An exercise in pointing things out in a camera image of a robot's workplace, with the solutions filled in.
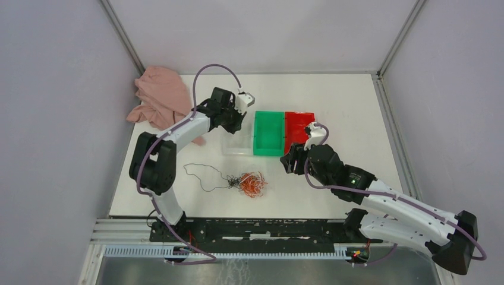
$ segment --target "white table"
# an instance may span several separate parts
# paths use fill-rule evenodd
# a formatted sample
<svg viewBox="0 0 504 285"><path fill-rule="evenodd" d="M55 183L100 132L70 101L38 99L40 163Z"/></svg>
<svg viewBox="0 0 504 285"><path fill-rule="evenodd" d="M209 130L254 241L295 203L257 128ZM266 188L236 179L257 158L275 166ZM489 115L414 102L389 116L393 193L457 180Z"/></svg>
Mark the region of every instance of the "white table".
<svg viewBox="0 0 504 285"><path fill-rule="evenodd" d="M182 76L188 87L193 78L193 75ZM317 121L330 130L327 143L346 164L368 170L401 191L370 75L277 74L240 75L239 78L245 90L256 98L248 119L255 110L314 112ZM202 75L196 89L198 103L210 97L216 86L237 89L230 75ZM112 201L111 216L146 216L153 210L150 200L137 193L135 182L128 176L138 135L144 131L159 132L147 122L135 126ZM310 188L303 176L287 175L278 157L223 156L224 133L222 128L214 129L204 135L205 146L190 144L177 156L174 189L188 217L344 219L345 213L355 207L339 200L329 190ZM210 164L224 175L259 170L269 184L262 197L253 199L237 189L204 192L196 177L186 175L182 166L187 163ZM188 170L201 177L206 189L226 184L212 169L188 166Z"/></svg>

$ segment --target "black wire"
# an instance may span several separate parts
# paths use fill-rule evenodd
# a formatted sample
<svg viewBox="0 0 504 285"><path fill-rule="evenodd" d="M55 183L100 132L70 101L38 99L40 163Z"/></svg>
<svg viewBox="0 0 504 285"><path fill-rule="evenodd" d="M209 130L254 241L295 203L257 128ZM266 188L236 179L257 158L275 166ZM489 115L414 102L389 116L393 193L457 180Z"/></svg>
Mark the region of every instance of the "black wire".
<svg viewBox="0 0 504 285"><path fill-rule="evenodd" d="M224 186L224 187L214 187L214 188L212 188L211 190L205 190L205 189L203 188L203 181L201 181L201 178L199 178L196 174L193 174L193 173L192 173L192 174L189 174L189 173L187 172L187 168L186 168L186 166L188 166L188 165L199 165L199 166L206 166L206 167L211 167L211 168L213 168L215 171L219 172L219 174L220 174L220 178L222 178L222 179L224 179L224 180L226 180L226 181L228 182L228 186ZM241 182L241 180L240 180L241 178L240 178L240 177L235 177L235 176L232 176L232 175L228 175L228 176L226 176L226 178L224 178L224 176L223 176L222 172L221 172L219 169L217 169L217 168L215 168L215 167L213 167L213 166L211 166L211 165L206 165L206 164L201 164L201 163L187 163L186 165L184 165L184 170L185 170L185 174L187 174L187 175L193 175L193 176L196 176L196 178L200 181L200 187L201 187L201 188L202 188L202 190L203 190L203 191L205 191L205 192L212 192L212 191L214 191L214 190L215 190L215 189L217 189L217 188L219 188L219 189L226 189L226 188L228 188L228 189L231 189L231 188L238 188L238 189L239 189L239 188L240 188L240 182Z"/></svg>
<svg viewBox="0 0 504 285"><path fill-rule="evenodd" d="M154 213L156 211L156 209L152 210L152 212L149 213L149 215L147 215L147 218L145 219L145 223L147 224L147 227L151 228L152 229L152 225L149 226L149 217L150 215L152 215L152 213Z"/></svg>

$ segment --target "orange wire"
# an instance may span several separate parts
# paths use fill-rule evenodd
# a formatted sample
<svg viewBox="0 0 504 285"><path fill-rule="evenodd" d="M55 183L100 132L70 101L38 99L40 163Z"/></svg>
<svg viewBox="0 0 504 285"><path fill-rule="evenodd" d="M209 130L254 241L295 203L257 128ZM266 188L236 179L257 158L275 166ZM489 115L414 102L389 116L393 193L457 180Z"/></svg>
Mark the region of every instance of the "orange wire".
<svg viewBox="0 0 504 285"><path fill-rule="evenodd" d="M261 190L267 185L262 173L249 172L241 176L240 188L250 198L260 197L263 195Z"/></svg>

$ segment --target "pink towel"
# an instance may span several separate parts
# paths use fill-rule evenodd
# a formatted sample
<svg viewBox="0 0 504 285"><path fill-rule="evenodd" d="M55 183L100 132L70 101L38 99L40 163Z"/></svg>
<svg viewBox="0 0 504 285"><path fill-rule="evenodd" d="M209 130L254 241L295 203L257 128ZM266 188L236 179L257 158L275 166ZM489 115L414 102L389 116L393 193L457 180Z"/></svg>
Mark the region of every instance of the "pink towel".
<svg viewBox="0 0 504 285"><path fill-rule="evenodd" d="M151 126L164 130L184 119L192 109L187 87L173 70L149 66L144 74L135 79L136 96L143 104L136 106L126 118L132 123L148 120ZM193 143L205 144L202 137Z"/></svg>

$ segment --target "metal frame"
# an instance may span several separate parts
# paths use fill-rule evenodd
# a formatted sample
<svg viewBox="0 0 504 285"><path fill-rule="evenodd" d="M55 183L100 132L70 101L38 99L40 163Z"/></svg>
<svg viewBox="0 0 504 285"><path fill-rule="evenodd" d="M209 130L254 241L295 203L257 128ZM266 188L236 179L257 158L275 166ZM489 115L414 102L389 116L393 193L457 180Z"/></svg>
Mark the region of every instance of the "metal frame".
<svg viewBox="0 0 504 285"><path fill-rule="evenodd" d="M119 39L122 41L124 47L126 48L135 68L139 74L143 74L145 67L142 64L138 54L128 38L121 22L119 21L114 9L109 2L109 0L99 0L103 9L109 18L112 26ZM383 120L385 122L386 131L389 137L390 146L392 148L393 156L396 161L396 166L399 170L399 179L404 191L422 201L421 194L418 190L418 185L413 174L410 160L408 159L407 152L404 147L404 140L402 139L401 133L398 128L397 121L395 119L393 108L390 104L390 100L386 94L386 90L383 84L383 75L387 71L390 63L392 62L397 50L404 41L406 35L408 34L413 22L416 20L418 14L424 7L427 0L417 0L413 6L408 18L406 19L404 25L401 28L398 36L396 37L393 45L391 46L388 54L386 55L380 69L378 71L349 71L349 72L330 72L335 74L370 74L373 80L374 88L377 94L380 109L382 111ZM279 72L271 72L268 74L278 74ZM299 72L287 72L288 74L297 74ZM311 74L327 74L328 72L310 72ZM148 228L145 219L141 220L129 220L129 219L98 219L94 227L94 231L91 237L90 245L87 251L84 266L79 278L79 284L91 285L96 284L100 265L102 258L111 253L117 254L118 251L113 251L111 249L125 249L132 250L134 248L160 248L166 246L180 246L181 243L153 243L149 241L150 228ZM378 244L375 246L389 246L388 243ZM345 249L346 247L352 246L363 246L360 244L335 244L335 252L338 250ZM458 277L452 273L436 266L438 276L440 278L441 284L443 285L457 285L460 284Z"/></svg>
<svg viewBox="0 0 504 285"><path fill-rule="evenodd" d="M394 40L392 47L390 48L389 52L387 53L387 56L385 56L385 60L383 61L380 69L378 70L378 76L380 77L380 79L383 77L383 74L385 74L385 72L387 71L387 69L390 65L390 62L392 62L392 59L394 58L395 54L397 53L397 50L401 46L406 35L410 31L411 26L413 25L414 21L417 19L417 16L421 12L421 10L424 7L426 2L427 2L427 0L417 0L415 5L413 6L413 9L411 9L411 12L409 12L408 18L406 18L406 22L404 22L404 24L402 25L401 31L399 31L399 34L397 35L396 39Z"/></svg>
<svg viewBox="0 0 504 285"><path fill-rule="evenodd" d="M124 48L128 52L128 55L131 58L131 61L133 61L133 64L135 65L135 68L138 72L139 75L143 74L145 72L145 66L142 64L140 58L138 57L137 52L135 51L135 48L131 44L130 38L128 37L128 34L124 30L121 22L119 21L119 18L115 14L114 8L112 7L112 4L110 3L109 0L99 0L103 10L105 11L105 14L107 15L107 18L112 24L112 27L117 33L117 36L119 37L119 40L121 40L122 44L124 45Z"/></svg>

